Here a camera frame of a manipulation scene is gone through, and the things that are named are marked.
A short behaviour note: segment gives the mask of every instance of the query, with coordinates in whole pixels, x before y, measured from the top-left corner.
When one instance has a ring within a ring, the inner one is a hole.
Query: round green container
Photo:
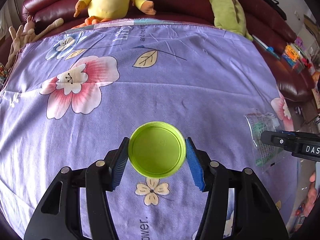
[[[162,179],[181,167],[186,158],[186,143],[179,130],[171,124],[148,122],[131,135],[128,156],[141,175]]]

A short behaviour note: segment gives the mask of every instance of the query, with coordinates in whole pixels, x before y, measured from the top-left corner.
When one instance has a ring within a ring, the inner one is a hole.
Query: green plush toy
[[[214,26],[237,33],[253,41],[246,28],[244,11],[238,0],[209,0],[214,14]]]

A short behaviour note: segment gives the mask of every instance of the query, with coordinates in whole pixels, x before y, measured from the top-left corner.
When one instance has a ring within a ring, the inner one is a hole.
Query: red leather couch
[[[62,17],[65,24],[49,35],[60,33],[84,22],[88,16],[86,10],[77,18],[73,17],[78,0],[25,0],[21,21],[25,22],[32,15],[39,33],[57,18]],[[191,23],[213,25],[214,15],[209,0],[152,0],[157,14],[146,16],[135,7],[130,7],[127,18],[152,17],[161,20],[176,20]],[[268,46],[282,54],[287,42],[294,42],[296,34],[287,23],[263,0],[239,0],[247,20],[250,34],[257,36]],[[9,38],[0,47],[0,62],[7,61],[12,40]],[[260,45],[254,43],[274,75],[280,91],[287,101],[300,105],[312,98],[314,82],[307,69],[297,74],[283,59],[277,60]]]

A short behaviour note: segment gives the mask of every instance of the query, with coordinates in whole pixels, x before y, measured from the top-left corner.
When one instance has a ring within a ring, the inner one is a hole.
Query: silver screw
[[[105,164],[106,164],[106,163],[105,163],[104,161],[102,161],[102,160],[96,162],[96,166],[97,166],[97,167],[102,167],[102,166],[105,165]]]
[[[65,174],[65,173],[68,173],[70,171],[69,167],[63,167],[61,169],[61,173]]]
[[[249,168],[245,168],[245,169],[244,169],[244,172],[245,172],[246,174],[248,174],[248,175],[251,175],[251,174],[252,174],[252,170],[249,169]]]
[[[217,168],[219,166],[219,163],[216,162],[216,161],[212,161],[212,162],[210,162],[210,166],[214,167],[214,168]]]

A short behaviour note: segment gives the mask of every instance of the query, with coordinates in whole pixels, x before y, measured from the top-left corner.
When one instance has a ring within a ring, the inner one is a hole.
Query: plush arm
[[[77,17],[80,12],[89,5],[90,2],[91,0],[79,0],[76,4],[76,12],[73,17]]]
[[[153,9],[153,2],[148,0],[134,0],[134,5],[143,13],[148,15],[155,15],[156,11]]]

